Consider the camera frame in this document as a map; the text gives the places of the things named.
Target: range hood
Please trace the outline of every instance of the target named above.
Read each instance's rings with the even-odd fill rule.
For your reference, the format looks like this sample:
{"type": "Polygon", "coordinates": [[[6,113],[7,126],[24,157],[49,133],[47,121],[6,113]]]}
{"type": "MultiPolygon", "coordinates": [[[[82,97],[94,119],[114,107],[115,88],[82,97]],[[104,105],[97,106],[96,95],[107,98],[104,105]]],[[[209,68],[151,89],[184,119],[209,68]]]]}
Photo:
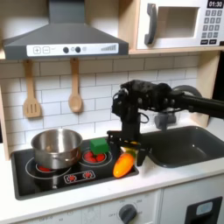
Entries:
{"type": "Polygon", "coordinates": [[[3,42],[7,60],[125,55],[129,44],[85,24],[85,0],[49,0],[50,24],[3,42]]]}

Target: wooden spoon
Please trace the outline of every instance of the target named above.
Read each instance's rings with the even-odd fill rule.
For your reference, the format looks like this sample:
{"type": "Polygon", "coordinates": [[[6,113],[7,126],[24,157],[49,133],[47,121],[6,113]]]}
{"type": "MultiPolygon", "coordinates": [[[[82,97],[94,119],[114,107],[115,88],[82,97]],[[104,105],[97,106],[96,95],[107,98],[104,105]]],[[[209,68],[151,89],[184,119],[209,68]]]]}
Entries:
{"type": "Polygon", "coordinates": [[[71,59],[72,76],[73,76],[73,92],[69,97],[70,109],[77,113],[81,111],[82,100],[79,95],[79,61],[71,59]]]}
{"type": "Polygon", "coordinates": [[[27,98],[24,102],[24,115],[26,117],[41,116],[41,108],[34,97],[33,80],[32,80],[32,62],[30,60],[24,61],[24,71],[27,87],[27,98]]]}

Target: green sponge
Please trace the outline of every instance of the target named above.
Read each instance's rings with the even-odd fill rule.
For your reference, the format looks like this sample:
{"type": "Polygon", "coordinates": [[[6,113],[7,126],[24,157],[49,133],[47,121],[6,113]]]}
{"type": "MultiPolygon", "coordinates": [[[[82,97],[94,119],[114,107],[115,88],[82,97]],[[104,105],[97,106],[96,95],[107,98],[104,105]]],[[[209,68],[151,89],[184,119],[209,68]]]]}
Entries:
{"type": "Polygon", "coordinates": [[[109,146],[105,138],[97,138],[90,141],[90,149],[95,154],[102,154],[109,151],[109,146]]]}

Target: orange carrot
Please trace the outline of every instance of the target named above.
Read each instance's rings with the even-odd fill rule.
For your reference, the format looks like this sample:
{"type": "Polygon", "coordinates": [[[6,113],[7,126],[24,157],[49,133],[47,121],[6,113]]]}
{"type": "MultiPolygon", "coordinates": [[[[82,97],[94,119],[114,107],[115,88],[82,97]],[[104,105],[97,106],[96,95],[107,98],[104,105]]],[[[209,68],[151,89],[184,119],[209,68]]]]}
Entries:
{"type": "Polygon", "coordinates": [[[114,167],[114,176],[119,179],[126,175],[135,163],[135,156],[133,151],[124,152],[116,161],[114,167]]]}

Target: stainless steel pot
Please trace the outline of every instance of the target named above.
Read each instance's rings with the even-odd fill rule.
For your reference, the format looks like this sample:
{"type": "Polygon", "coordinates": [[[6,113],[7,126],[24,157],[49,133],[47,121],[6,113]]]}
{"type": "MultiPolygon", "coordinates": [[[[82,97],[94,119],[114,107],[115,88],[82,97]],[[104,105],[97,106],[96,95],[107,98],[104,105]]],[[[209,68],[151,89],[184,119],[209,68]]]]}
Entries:
{"type": "Polygon", "coordinates": [[[69,129],[51,129],[31,140],[36,163],[58,170],[70,167],[81,158],[82,137],[69,129]]]}

